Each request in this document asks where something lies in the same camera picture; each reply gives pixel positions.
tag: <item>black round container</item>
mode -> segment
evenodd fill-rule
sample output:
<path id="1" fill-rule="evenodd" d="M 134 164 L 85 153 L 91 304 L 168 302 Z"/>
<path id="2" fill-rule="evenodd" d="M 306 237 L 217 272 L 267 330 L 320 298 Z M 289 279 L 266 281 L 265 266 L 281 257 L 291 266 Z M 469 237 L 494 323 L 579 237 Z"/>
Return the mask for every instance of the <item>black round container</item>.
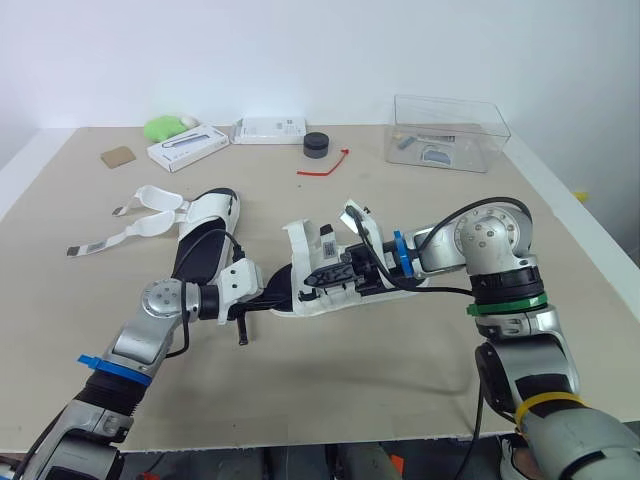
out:
<path id="1" fill-rule="evenodd" d="M 304 154 L 309 158 L 322 158 L 329 151 L 329 137 L 324 133 L 311 132 L 304 136 Z"/>

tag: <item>green band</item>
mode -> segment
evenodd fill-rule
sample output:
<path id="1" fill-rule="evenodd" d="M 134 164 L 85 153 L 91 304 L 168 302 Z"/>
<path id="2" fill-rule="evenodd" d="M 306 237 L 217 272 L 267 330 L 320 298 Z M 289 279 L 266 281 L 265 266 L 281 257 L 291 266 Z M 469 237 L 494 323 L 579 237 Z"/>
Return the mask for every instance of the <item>green band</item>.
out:
<path id="1" fill-rule="evenodd" d="M 488 315 L 491 313 L 510 313 L 531 310 L 547 303 L 547 294 L 542 293 L 537 297 L 517 300 L 515 302 L 494 303 L 490 305 L 477 305 L 472 303 L 467 307 L 467 313 L 473 317 Z"/>

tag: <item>table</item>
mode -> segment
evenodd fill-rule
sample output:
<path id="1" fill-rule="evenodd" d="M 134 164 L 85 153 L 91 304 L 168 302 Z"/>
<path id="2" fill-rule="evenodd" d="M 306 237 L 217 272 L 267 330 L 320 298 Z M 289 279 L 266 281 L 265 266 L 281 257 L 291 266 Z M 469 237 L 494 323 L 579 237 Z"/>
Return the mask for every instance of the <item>table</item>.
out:
<path id="1" fill-rule="evenodd" d="M 402 166 L 383 159 L 383 127 L 323 127 L 323 160 L 299 146 L 230 146 L 170 174 L 146 156 L 140 128 L 79 129 L 0 222 L 0 451 L 26 450 L 83 386 L 75 363 L 100 355 L 133 315 L 142 288 L 171 272 L 176 234 L 133 240 L 69 259 L 69 245 L 119 232 L 112 217 L 141 185 L 195 197 L 231 187 L 242 201 L 236 236 L 268 279 L 290 261 L 286 223 L 332 223 L 341 243 L 357 238 L 337 217 L 344 201 L 368 206 L 386 238 L 435 222 L 485 196 L 514 196 L 534 215 L 532 250 L 582 380 L 583 398 L 623 421 L 640 419 L 634 379 L 640 325 L 575 239 L 512 162 L 488 174 Z M 138 157 L 108 170 L 99 154 L 119 145 Z M 351 154 L 329 177 L 347 146 Z M 468 287 L 464 272 L 436 285 Z M 251 343 L 233 324 L 198 322 L 191 349 L 165 361 L 124 450 L 218 448 L 469 435 L 475 415 L 474 348 L 482 342 L 469 300 L 423 294 L 309 319 L 248 316 Z M 484 432 L 510 430 L 485 407 Z"/>

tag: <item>white wall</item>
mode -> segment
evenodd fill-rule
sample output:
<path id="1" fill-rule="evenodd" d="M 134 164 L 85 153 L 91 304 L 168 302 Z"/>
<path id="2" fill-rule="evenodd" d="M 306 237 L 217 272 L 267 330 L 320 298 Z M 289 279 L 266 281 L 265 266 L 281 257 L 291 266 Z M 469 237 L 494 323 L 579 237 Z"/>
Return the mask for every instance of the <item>white wall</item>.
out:
<path id="1" fill-rule="evenodd" d="M 0 170 L 36 131 L 35 121 L 29 117 L 25 105 L 16 99 L 4 70 L 0 71 Z"/>
<path id="2" fill-rule="evenodd" d="M 627 250 L 640 240 L 637 0 L 4 0 L 40 126 L 375 123 L 394 93 L 487 100 Z"/>

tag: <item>yellow band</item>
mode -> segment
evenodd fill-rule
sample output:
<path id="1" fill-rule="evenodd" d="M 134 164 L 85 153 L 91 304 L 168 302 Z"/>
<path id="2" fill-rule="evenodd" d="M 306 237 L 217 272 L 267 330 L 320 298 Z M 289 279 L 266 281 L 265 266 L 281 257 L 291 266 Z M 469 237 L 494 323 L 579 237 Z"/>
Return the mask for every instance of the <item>yellow band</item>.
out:
<path id="1" fill-rule="evenodd" d="M 571 400 L 573 402 L 577 402 L 580 405 L 584 405 L 582 399 L 574 395 L 573 393 L 567 392 L 547 392 L 541 393 L 540 395 L 534 395 L 531 398 L 527 398 L 516 410 L 516 425 L 520 428 L 520 422 L 522 421 L 522 417 L 536 405 L 540 405 L 541 403 L 550 402 L 552 400 Z"/>

